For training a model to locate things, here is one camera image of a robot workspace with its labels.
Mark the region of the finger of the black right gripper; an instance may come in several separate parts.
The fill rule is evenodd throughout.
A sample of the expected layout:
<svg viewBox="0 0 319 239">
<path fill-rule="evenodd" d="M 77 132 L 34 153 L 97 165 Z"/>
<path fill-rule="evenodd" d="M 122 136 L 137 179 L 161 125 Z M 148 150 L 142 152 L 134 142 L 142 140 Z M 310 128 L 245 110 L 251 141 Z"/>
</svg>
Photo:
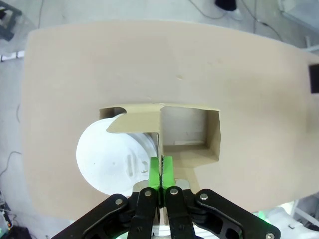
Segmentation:
<svg viewBox="0 0 319 239">
<path fill-rule="evenodd" d="M 319 94 L 319 63 L 309 66 L 310 87 L 312 94 Z"/>
</svg>

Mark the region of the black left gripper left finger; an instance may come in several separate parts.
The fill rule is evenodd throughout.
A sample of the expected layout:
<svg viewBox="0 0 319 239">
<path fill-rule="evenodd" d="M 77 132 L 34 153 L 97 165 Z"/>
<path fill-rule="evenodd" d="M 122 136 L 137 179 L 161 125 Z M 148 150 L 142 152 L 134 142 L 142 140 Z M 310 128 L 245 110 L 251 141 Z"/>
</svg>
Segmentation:
<svg viewBox="0 0 319 239">
<path fill-rule="evenodd" d="M 154 220 L 159 219 L 160 167 L 151 158 L 147 187 L 130 197 L 113 194 L 52 239 L 151 239 Z"/>
</svg>

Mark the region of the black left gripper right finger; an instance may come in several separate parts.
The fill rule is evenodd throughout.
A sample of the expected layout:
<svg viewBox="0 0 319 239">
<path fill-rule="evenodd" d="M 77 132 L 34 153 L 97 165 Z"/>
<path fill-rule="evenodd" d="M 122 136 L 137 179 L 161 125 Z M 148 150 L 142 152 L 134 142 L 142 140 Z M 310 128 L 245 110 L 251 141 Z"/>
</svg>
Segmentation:
<svg viewBox="0 0 319 239">
<path fill-rule="evenodd" d="M 194 226 L 218 239 L 280 239 L 270 223 L 237 206 L 210 189 L 193 193 L 177 186 L 171 156 L 162 159 L 161 186 L 171 239 L 203 239 Z"/>
</svg>

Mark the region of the brown cardboard drink carrier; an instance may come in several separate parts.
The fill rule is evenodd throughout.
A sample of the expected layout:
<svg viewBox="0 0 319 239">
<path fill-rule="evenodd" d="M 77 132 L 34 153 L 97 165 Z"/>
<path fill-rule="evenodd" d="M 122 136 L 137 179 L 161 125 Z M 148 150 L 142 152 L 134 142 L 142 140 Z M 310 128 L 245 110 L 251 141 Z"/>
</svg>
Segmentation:
<svg viewBox="0 0 319 239">
<path fill-rule="evenodd" d="M 220 110 L 203 105 L 151 103 L 101 108 L 101 119 L 114 118 L 110 133 L 146 133 L 159 157 L 172 156 L 175 180 L 186 180 L 193 192 L 202 189 L 199 166 L 219 160 Z"/>
</svg>

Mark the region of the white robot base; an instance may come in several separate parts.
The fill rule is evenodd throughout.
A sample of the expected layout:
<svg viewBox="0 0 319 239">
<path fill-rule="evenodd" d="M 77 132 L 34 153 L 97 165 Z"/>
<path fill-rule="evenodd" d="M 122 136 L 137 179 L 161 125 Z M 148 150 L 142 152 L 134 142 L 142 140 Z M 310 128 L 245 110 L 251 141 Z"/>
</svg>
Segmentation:
<svg viewBox="0 0 319 239">
<path fill-rule="evenodd" d="M 266 239 L 319 239 L 319 231 L 306 228 L 281 206 L 253 214 L 280 230 L 280 236 L 276 236 L 274 232 L 266 233 Z"/>
</svg>

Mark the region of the person's black white shoe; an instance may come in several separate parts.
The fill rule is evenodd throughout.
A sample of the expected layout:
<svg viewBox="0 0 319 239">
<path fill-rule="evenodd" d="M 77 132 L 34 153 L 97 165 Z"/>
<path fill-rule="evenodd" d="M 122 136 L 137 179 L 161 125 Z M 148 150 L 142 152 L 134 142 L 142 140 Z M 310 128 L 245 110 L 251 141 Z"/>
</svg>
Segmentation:
<svg viewBox="0 0 319 239">
<path fill-rule="evenodd" d="M 237 7 L 236 0 L 215 0 L 215 5 L 226 12 L 232 19 L 243 19 L 241 11 Z"/>
</svg>

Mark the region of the white power strip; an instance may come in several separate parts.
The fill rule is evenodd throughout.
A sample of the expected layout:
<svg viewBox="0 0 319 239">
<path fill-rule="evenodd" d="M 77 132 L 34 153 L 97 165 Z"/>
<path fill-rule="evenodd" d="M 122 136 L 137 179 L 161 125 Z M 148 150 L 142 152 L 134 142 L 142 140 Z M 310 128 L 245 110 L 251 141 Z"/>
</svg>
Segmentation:
<svg viewBox="0 0 319 239">
<path fill-rule="evenodd" d="M 13 59 L 20 59 L 25 56 L 25 51 L 16 51 L 12 53 L 7 53 L 7 54 L 2 54 L 0 55 L 0 62 L 8 61 L 8 60 L 13 60 Z"/>
</svg>

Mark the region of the grey floor equipment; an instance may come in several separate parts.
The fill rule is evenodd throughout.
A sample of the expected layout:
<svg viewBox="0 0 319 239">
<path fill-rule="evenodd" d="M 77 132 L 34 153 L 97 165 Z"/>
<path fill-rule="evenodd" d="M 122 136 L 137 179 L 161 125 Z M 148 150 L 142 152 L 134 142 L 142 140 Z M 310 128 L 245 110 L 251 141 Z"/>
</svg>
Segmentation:
<svg viewBox="0 0 319 239">
<path fill-rule="evenodd" d="M 14 27 L 22 11 L 0 0 L 0 39 L 11 41 L 14 37 Z"/>
</svg>

